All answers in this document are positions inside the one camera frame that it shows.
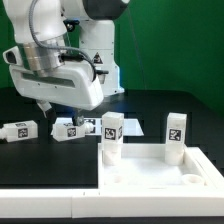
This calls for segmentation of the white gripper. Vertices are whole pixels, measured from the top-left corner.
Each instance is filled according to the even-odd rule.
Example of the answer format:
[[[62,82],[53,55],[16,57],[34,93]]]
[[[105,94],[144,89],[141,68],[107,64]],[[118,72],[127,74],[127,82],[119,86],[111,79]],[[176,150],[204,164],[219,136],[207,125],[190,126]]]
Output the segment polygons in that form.
[[[56,119],[56,113],[49,102],[77,108],[72,122],[74,126],[82,126],[81,109],[93,110],[104,98],[99,79],[93,78],[93,69],[86,61],[68,61],[46,77],[35,76],[16,65],[10,65],[9,70],[16,90],[22,96],[36,99],[44,117],[51,121]]]

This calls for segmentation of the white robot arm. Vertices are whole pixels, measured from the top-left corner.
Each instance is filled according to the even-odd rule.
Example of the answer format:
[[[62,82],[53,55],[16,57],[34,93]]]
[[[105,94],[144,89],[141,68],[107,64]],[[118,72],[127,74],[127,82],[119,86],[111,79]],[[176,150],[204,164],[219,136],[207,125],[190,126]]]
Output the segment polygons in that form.
[[[54,104],[91,111],[121,94],[114,21],[130,0],[3,0],[16,46],[3,53],[20,95],[50,120]]]

